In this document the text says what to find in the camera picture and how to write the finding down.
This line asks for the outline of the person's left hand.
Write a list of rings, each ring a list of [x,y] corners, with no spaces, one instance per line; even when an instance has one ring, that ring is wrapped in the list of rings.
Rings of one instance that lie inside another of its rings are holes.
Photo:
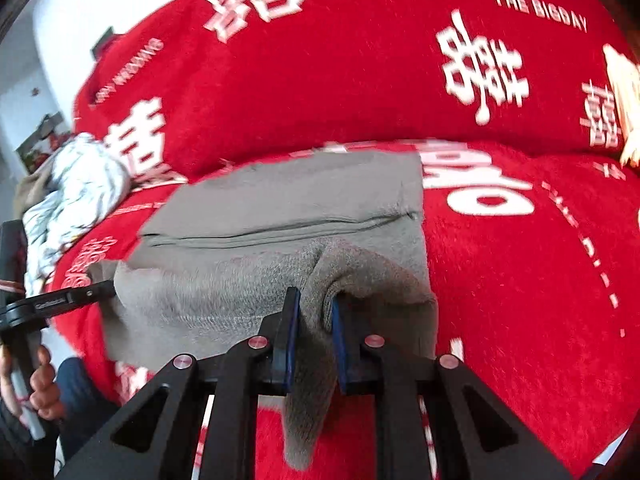
[[[29,379],[32,394],[26,401],[19,396],[12,385],[12,362],[9,349],[1,347],[1,399],[9,412],[24,426],[28,425],[27,414],[36,412],[44,420],[61,419],[65,408],[61,400],[61,390],[55,382],[55,369],[51,364],[51,355],[47,347],[40,344],[38,351],[39,366]]]

